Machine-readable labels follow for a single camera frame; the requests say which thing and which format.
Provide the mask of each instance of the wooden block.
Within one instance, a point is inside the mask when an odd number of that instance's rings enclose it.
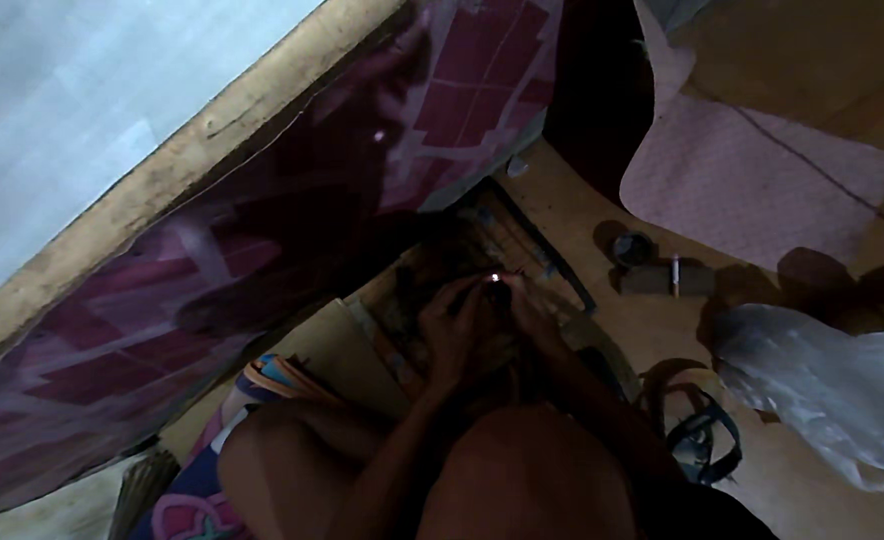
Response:
[[[618,281],[619,294],[672,294],[672,271],[669,265],[636,266]],[[680,296],[712,296],[715,271],[708,266],[679,268]]]

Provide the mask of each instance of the cigarette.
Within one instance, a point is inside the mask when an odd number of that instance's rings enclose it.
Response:
[[[679,254],[672,256],[672,297],[679,297]]]

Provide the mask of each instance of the white wall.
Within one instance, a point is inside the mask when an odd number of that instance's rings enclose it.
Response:
[[[320,0],[0,0],[0,285]]]

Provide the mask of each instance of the leg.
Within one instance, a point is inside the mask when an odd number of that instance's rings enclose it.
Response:
[[[545,406],[503,408],[455,444],[425,503],[419,540],[637,538],[612,454]]]
[[[267,403],[225,442],[219,482],[257,538],[321,539],[384,434],[370,420],[323,403]]]

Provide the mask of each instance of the person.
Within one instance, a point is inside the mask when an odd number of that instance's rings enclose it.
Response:
[[[734,498],[688,483],[639,413],[568,348],[532,283],[500,277],[551,406],[484,415],[432,469],[427,456],[442,446],[433,434],[471,371],[484,301],[484,278],[456,280],[419,315],[427,386],[389,432],[304,399],[264,405],[232,431],[218,476],[256,538],[774,537]]]

